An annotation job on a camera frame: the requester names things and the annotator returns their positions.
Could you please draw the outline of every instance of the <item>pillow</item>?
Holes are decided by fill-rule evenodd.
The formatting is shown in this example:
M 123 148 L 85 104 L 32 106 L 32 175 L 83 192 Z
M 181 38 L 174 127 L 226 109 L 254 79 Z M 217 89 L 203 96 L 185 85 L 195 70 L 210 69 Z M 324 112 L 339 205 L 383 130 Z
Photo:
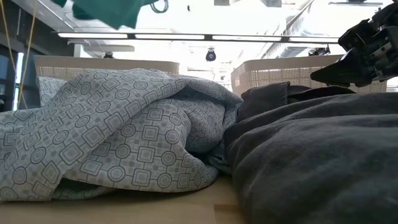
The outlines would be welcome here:
M 36 82 L 39 87 L 40 106 L 45 106 L 47 103 L 50 103 L 61 86 L 67 81 L 58 78 L 37 77 Z

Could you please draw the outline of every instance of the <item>patterned blanket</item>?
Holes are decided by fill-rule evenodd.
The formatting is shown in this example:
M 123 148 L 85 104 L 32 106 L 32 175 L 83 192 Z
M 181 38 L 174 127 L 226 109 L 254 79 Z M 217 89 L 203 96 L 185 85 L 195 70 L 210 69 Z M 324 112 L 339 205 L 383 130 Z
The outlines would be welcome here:
M 0 113 L 0 201 L 206 187 L 242 102 L 217 83 L 143 69 L 40 82 L 56 88 L 39 109 Z

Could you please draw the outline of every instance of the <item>security camera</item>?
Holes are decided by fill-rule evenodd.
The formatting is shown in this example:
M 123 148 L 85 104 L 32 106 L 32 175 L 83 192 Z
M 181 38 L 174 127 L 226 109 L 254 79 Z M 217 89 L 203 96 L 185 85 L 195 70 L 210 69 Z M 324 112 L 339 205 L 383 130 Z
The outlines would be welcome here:
M 214 49 L 209 49 L 206 54 L 206 61 L 213 62 L 216 60 L 216 53 L 214 53 Z
M 103 58 L 113 58 L 112 52 L 105 52 L 105 56 Z

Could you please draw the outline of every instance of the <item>wooden table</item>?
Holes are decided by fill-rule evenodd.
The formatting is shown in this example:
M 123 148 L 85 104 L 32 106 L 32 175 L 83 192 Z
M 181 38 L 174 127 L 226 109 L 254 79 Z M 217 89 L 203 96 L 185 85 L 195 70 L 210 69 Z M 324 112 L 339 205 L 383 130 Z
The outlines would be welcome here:
M 229 177 L 197 192 L 119 191 L 82 201 L 0 203 L 2 224 L 243 224 Z

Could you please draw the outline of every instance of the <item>beige basket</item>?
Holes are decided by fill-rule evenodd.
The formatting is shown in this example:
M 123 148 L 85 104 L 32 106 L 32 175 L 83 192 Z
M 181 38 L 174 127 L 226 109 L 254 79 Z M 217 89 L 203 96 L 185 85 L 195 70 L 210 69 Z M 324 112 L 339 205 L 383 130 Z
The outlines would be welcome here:
M 290 81 L 292 85 L 323 87 L 326 85 L 311 80 L 310 74 L 336 62 L 340 57 L 341 55 L 329 55 L 250 60 L 232 72 L 232 90 L 240 95 L 253 87 L 286 81 Z M 387 82 L 373 82 L 362 88 L 351 86 L 350 89 L 357 93 L 385 92 Z
M 78 58 L 36 56 L 36 75 L 71 80 L 87 70 L 127 70 L 132 68 L 157 69 L 166 74 L 178 74 L 179 63 L 147 60 L 119 60 L 110 58 Z

